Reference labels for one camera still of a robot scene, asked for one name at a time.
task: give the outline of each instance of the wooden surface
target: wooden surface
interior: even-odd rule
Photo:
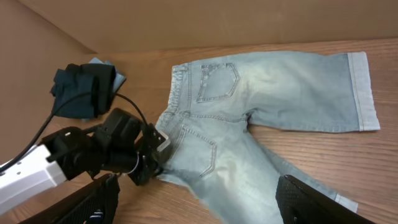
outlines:
[[[359,202],[358,213],[376,223],[398,223],[398,39],[258,45],[96,55],[112,61],[127,76],[120,93],[134,100],[149,122],[167,106],[172,65],[201,58],[266,50],[301,50],[320,54],[365,51],[368,54],[373,96],[381,130],[368,133],[304,133],[251,127],[255,137],[298,168]],[[81,62],[87,62],[88,55]],[[134,114],[120,99],[113,107]],[[57,118],[46,134],[65,126],[90,126]],[[78,190],[90,181],[86,174],[38,195],[0,218],[0,223],[21,221]],[[114,223],[219,223],[190,193],[176,185],[154,180],[135,187],[126,177]]]

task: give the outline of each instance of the pocket stitching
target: pocket stitching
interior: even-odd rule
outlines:
[[[201,70],[201,80],[200,80],[200,88],[199,88],[199,92],[198,92],[198,97],[197,97],[197,103],[201,103],[201,102],[205,102],[205,101],[214,101],[214,100],[220,100],[223,98],[228,98],[231,97],[232,94],[235,92],[236,86],[238,85],[239,81],[240,81],[240,75],[238,73],[238,70],[236,69],[234,63],[225,63],[225,65],[231,65],[231,68],[233,70],[234,76],[236,78],[234,85],[232,86],[231,90],[229,91],[229,93],[227,95],[223,95],[223,96],[215,96],[215,97],[209,97],[209,98],[201,98],[200,95],[202,93],[203,89],[203,80],[204,80],[204,74]]]
[[[204,137],[204,136],[192,131],[191,129],[189,129],[186,126],[183,125],[181,133],[180,133],[180,136],[177,139],[177,148],[176,148],[176,150],[174,150],[174,153],[171,156],[170,160],[172,160],[175,157],[176,153],[180,150],[181,143],[182,143],[182,141],[183,141],[183,139],[184,139],[184,137],[186,136],[187,133],[193,134],[194,136],[196,136],[196,137],[200,138],[201,140],[207,142],[211,146],[211,162],[210,162],[210,165],[198,176],[197,179],[193,179],[193,180],[190,181],[190,182],[196,182],[196,181],[200,180],[201,178],[203,178],[204,176],[210,174],[214,170],[217,145],[212,140],[210,140],[210,139],[208,139],[208,138],[206,138],[206,137]],[[182,175],[184,179],[186,179],[184,174],[183,174],[183,172],[181,172],[180,170],[177,170],[177,169],[171,169],[171,170],[174,171],[174,172],[177,172],[179,175]]]

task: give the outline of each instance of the light blue jeans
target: light blue jeans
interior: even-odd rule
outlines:
[[[162,180],[188,187],[225,223],[283,223],[278,178],[290,174],[356,212],[358,204],[260,145],[248,124],[342,133],[380,129],[364,52],[254,52],[174,66],[157,129]]]

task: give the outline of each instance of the brown wall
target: brown wall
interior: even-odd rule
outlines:
[[[396,0],[20,0],[99,52],[398,37]]]
[[[0,0],[0,164],[20,152],[52,109],[57,68],[90,50],[16,0]]]

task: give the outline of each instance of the black cloth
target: black cloth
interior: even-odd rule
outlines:
[[[53,112],[70,98],[91,92],[66,104],[56,116],[85,119],[105,114],[112,104],[115,76],[112,65],[69,64],[65,70],[58,69],[51,89],[55,97]]]

